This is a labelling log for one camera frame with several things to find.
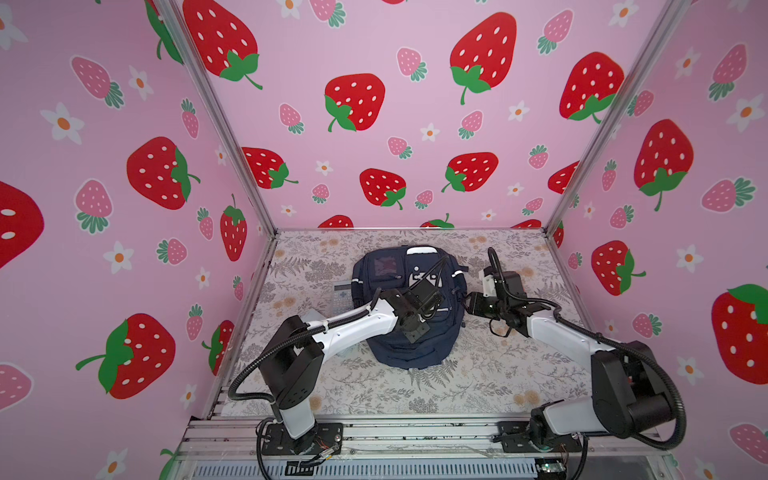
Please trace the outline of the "navy blue student backpack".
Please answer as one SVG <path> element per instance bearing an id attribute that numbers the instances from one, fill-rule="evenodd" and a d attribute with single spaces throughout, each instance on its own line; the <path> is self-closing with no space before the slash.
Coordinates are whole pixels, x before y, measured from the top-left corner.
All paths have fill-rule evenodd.
<path id="1" fill-rule="evenodd" d="M 354 305 L 379 294 L 394 308 L 406 308 L 392 332 L 368 340 L 376 359 L 409 370 L 447 358 L 464 324 L 467 272 L 455 256 L 426 245 L 374 250 L 359 260 L 351 280 Z"/>

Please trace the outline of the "light blue calculator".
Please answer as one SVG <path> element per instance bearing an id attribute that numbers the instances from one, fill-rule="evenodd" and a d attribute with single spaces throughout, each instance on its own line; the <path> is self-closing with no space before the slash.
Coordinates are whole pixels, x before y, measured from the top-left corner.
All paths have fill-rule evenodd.
<path id="1" fill-rule="evenodd" d="M 332 314 L 341 315 L 354 309 L 352 285 L 349 281 L 336 282 L 332 290 Z"/>

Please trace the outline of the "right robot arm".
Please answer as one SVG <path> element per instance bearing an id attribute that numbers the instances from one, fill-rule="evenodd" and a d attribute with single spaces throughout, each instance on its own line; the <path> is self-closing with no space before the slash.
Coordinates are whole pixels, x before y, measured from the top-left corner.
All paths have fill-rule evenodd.
<path id="1" fill-rule="evenodd" d="M 467 311 L 546 344 L 590 374 L 591 391 L 575 400 L 534 409 L 526 429 L 538 449 L 571 434 L 631 438 L 658 450 L 684 440 L 687 415 L 670 375 L 642 342 L 622 343 L 562 317 L 561 306 L 526 295 L 520 276 L 491 267 L 479 275 L 482 289 L 467 297 Z"/>

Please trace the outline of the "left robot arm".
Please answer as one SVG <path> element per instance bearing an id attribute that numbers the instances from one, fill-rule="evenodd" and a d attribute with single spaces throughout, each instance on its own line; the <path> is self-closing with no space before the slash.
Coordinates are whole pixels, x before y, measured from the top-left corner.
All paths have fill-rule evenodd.
<path id="1" fill-rule="evenodd" d="M 262 353 L 232 380 L 228 398 L 264 400 L 291 439 L 311 437 L 317 422 L 310 397 L 323 364 L 353 345 L 393 332 L 409 345 L 420 345 L 443 303 L 439 281 L 446 261 L 439 257 L 412 285 L 377 289 L 369 302 L 345 314 L 284 320 Z"/>

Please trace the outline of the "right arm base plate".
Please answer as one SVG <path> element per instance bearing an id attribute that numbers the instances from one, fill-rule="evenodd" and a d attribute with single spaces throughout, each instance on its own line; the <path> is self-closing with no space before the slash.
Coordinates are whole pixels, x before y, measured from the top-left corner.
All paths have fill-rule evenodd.
<path id="1" fill-rule="evenodd" d="M 577 434 L 556 435 L 538 421 L 501 421 L 492 443 L 505 453 L 581 453 Z"/>

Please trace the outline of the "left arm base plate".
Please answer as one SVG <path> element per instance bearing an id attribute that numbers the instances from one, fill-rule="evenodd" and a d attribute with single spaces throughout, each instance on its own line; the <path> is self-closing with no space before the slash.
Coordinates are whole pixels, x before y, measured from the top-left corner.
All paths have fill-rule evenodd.
<path id="1" fill-rule="evenodd" d="M 282 424 L 267 426 L 262 438 L 262 454 L 266 456 L 336 453 L 343 442 L 342 423 L 318 423 L 298 439 L 292 438 Z"/>

